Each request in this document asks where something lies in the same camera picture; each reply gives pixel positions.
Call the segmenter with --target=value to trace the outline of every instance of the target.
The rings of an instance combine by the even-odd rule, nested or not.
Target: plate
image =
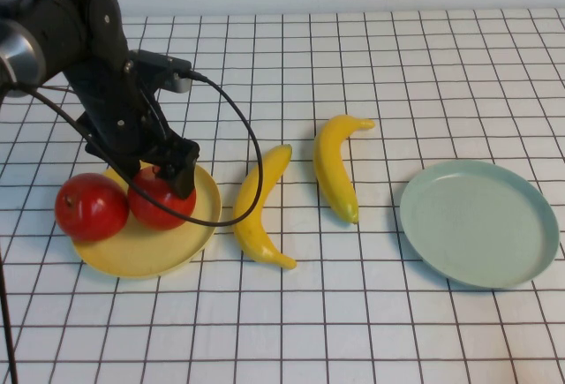
[[[104,172],[125,191],[127,184],[113,169]],[[217,222],[222,211],[220,191],[214,179],[200,166],[194,171],[196,186],[195,218]],[[215,228],[186,222],[168,231],[155,231],[141,225],[132,214],[115,236],[96,243],[74,241],[80,258],[105,274],[123,278],[149,278],[163,275],[201,251]]]
[[[486,162],[445,162],[420,172],[404,190],[400,218],[425,262],[475,287],[527,282],[559,249],[559,226],[541,193]]]

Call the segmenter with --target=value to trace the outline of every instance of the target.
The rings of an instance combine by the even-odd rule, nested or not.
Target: banana tip
[[[361,127],[364,130],[370,130],[372,128],[374,128],[375,123],[372,119],[361,119]]]
[[[285,269],[294,269],[297,267],[297,262],[294,259],[284,255],[276,259],[275,264],[279,267],[284,267]]]

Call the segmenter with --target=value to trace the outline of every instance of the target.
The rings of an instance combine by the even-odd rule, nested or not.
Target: yellow plate
[[[127,184],[113,169],[108,169],[104,175],[127,191]],[[214,179],[197,165],[194,184],[197,197],[193,216],[217,222],[222,201]],[[204,248],[214,230],[186,222],[173,230],[154,231],[130,214],[125,227],[115,236],[96,243],[73,243],[80,258],[94,269],[124,278],[149,278],[190,261]]]

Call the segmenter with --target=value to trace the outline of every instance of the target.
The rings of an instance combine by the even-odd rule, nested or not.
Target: plate rim
[[[214,221],[219,221],[219,219],[222,217],[222,195],[220,194],[220,188],[218,187],[218,184],[215,182],[214,178],[212,177],[212,175],[210,175],[210,173],[205,170],[204,168],[202,168],[201,166],[199,166],[198,164],[196,165],[196,169],[200,169],[201,172],[204,174],[204,176],[206,177],[206,179],[210,180],[210,182],[213,184],[214,188],[214,193],[215,196],[217,196],[217,201],[218,201],[218,213],[217,213],[217,218],[212,218],[212,220]],[[106,170],[104,170],[101,175],[104,175],[105,177],[107,177],[108,173],[110,173],[111,171],[113,171],[112,168],[108,168]],[[163,271],[157,272],[157,273],[151,273],[151,274],[145,274],[145,275],[118,275],[118,274],[112,274],[111,272],[99,269],[98,267],[95,267],[93,265],[91,265],[90,263],[88,263],[83,256],[80,254],[79,248],[77,247],[79,244],[77,242],[75,242],[74,240],[72,240],[72,248],[74,249],[74,251],[77,253],[77,256],[79,256],[79,258],[88,266],[90,266],[92,269],[94,269],[96,272],[99,272],[101,274],[107,275],[107,276],[112,276],[115,278],[120,278],[120,279],[130,279],[130,280],[147,280],[147,279],[151,279],[151,278],[155,278],[156,276],[163,276],[165,274],[168,274],[170,272],[173,272],[174,270],[182,267],[183,265],[186,265],[187,263],[189,263],[192,259],[194,259],[194,257],[199,254],[200,252],[202,252],[202,250],[204,250],[206,248],[206,246],[209,244],[210,240],[212,239],[212,237],[215,235],[215,230],[217,227],[208,227],[210,228],[210,235],[209,237],[206,239],[206,241],[202,244],[202,246],[190,257],[188,257],[187,259],[181,260],[178,264],[176,264],[174,267],[169,267],[167,269],[163,269]]]
[[[437,169],[447,168],[449,166],[455,166],[456,169],[459,169],[463,173],[464,172],[469,173],[467,168],[470,167],[470,166],[473,167],[473,168],[479,166],[483,169],[490,169],[490,170],[497,171],[499,173],[506,174],[509,177],[512,177],[517,182],[520,182],[521,184],[526,184],[526,186],[530,187],[535,192],[535,193],[533,193],[533,194],[535,194],[534,197],[537,197],[539,199],[539,201],[542,202],[543,204],[545,204],[546,207],[548,208],[547,209],[548,212],[549,212],[549,218],[548,219],[551,222],[551,229],[549,230],[548,234],[550,235],[552,242],[554,240],[556,241],[555,243],[553,243],[554,249],[551,251],[551,252],[553,252],[553,256],[552,256],[551,260],[549,262],[547,262],[546,265],[544,265],[542,263],[543,267],[536,274],[530,276],[527,280],[523,280],[523,281],[520,281],[520,282],[512,282],[508,285],[501,286],[501,287],[491,287],[491,286],[484,286],[484,285],[480,285],[480,284],[476,284],[476,283],[472,283],[472,282],[462,281],[461,279],[458,279],[458,278],[456,278],[456,277],[454,277],[450,274],[446,274],[445,272],[438,269],[435,265],[433,265],[430,261],[425,259],[424,256],[422,256],[422,254],[418,250],[418,248],[411,242],[409,235],[408,235],[409,233],[407,232],[407,229],[404,227],[404,224],[406,223],[406,221],[404,219],[406,218],[406,215],[408,214],[406,212],[406,207],[405,207],[406,204],[403,203],[404,200],[405,200],[404,197],[406,196],[406,194],[410,194],[409,191],[411,189],[415,188],[416,185],[418,185],[421,182],[425,182],[428,175],[432,175],[434,172],[437,172]],[[529,282],[529,281],[534,280],[536,277],[540,276],[544,271],[546,271],[552,265],[552,263],[555,260],[557,253],[559,252],[559,247],[560,247],[559,223],[557,221],[557,217],[555,216],[555,212],[554,212],[553,208],[551,207],[549,202],[546,200],[544,195],[532,183],[530,183],[525,178],[520,177],[518,174],[516,174],[515,172],[513,172],[509,169],[503,168],[502,166],[499,166],[499,165],[496,165],[496,164],[493,164],[493,163],[490,163],[490,162],[482,162],[482,161],[476,161],[476,160],[471,160],[471,159],[454,159],[454,160],[451,160],[451,161],[436,163],[436,164],[434,164],[434,165],[432,165],[428,168],[422,169],[419,173],[416,174],[416,176],[414,176],[409,181],[409,183],[404,188],[403,195],[402,195],[401,200],[400,200],[400,221],[401,221],[401,224],[403,225],[403,232],[404,232],[404,235],[406,236],[406,239],[410,243],[412,249],[427,264],[427,266],[429,266],[432,270],[436,271],[438,274],[440,274],[444,277],[447,277],[449,280],[459,282],[461,284],[470,286],[472,288],[477,288],[477,289],[502,290],[502,289],[508,289],[508,288],[516,287],[517,285],[520,285],[520,284],[523,284],[525,282]]]

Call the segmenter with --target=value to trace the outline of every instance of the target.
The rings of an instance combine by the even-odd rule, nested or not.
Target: black cable
[[[257,192],[255,193],[255,198],[253,199],[252,204],[249,206],[249,208],[242,213],[240,216],[238,216],[237,218],[231,219],[229,221],[222,221],[222,222],[210,222],[210,221],[204,221],[201,219],[196,219],[196,218],[192,218],[190,216],[186,216],[186,215],[182,215],[180,213],[178,213],[177,211],[164,206],[162,203],[159,203],[157,200],[155,200],[154,198],[152,198],[149,194],[147,194],[141,187],[137,186],[133,180],[131,178],[129,178],[125,172],[108,156],[107,153],[105,153],[104,149],[102,147],[100,147],[100,145],[98,145],[98,143],[92,138],[92,136],[88,133],[88,131],[86,129],[84,129],[82,126],[80,126],[79,124],[77,124],[77,122],[72,119],[69,114],[67,114],[64,110],[62,110],[59,106],[57,106],[54,102],[52,102],[50,99],[48,99],[47,97],[45,97],[43,94],[38,93],[36,90],[34,90],[31,87],[27,87],[27,86],[22,86],[22,85],[16,85],[13,86],[12,88],[14,89],[18,89],[21,90],[25,93],[28,93],[29,95],[32,95],[33,97],[35,97],[37,100],[39,100],[40,102],[44,103],[45,105],[47,105],[50,109],[54,110],[60,117],[62,117],[72,128],[74,128],[74,130],[76,132],[78,132],[83,139],[85,139],[86,142],[90,143],[97,151],[98,153],[100,153],[103,157],[103,160],[137,193],[139,194],[143,199],[147,200],[149,203],[157,206],[158,208],[164,210],[165,212],[167,212],[170,215],[175,216],[178,219],[182,219],[183,221],[186,222],[191,222],[191,223],[195,223],[197,225],[203,225],[206,227],[228,227],[230,225],[234,225],[238,222],[243,221],[247,216],[249,216],[251,214],[251,212],[254,210],[254,208],[257,206],[257,204],[259,203],[259,199],[260,199],[260,195],[261,195],[261,190],[263,188],[263,158],[261,156],[261,152],[260,152],[260,147],[259,147],[259,141],[257,141],[257,137],[255,136],[255,133],[253,132],[251,126],[249,125],[249,123],[247,122],[247,120],[245,119],[244,114],[241,112],[241,110],[239,110],[239,108],[237,107],[236,103],[233,102],[233,100],[231,100],[231,98],[226,94],[225,91],[222,90],[222,88],[220,86],[218,86],[217,84],[215,84],[212,80],[208,79],[207,77],[197,73],[197,72],[191,72],[191,77],[194,80],[198,80],[201,82],[205,82],[207,84],[209,84],[211,87],[213,87],[218,93],[220,93],[225,99],[226,101],[230,104],[230,106],[235,110],[236,114],[239,116],[239,118],[242,120],[242,122],[244,123],[245,128],[247,129],[247,131],[249,132],[249,135],[252,139],[252,143],[255,147],[255,151],[257,153],[257,167],[259,169],[259,179],[258,179],[258,184],[257,184]]]
[[[8,352],[11,384],[18,384],[16,355],[14,353],[14,341],[11,338],[10,311],[8,309],[8,296],[6,294],[6,281],[4,278],[4,262],[2,259],[0,259],[0,304],[2,306],[2,319],[4,320],[4,339],[6,341],[6,351]]]

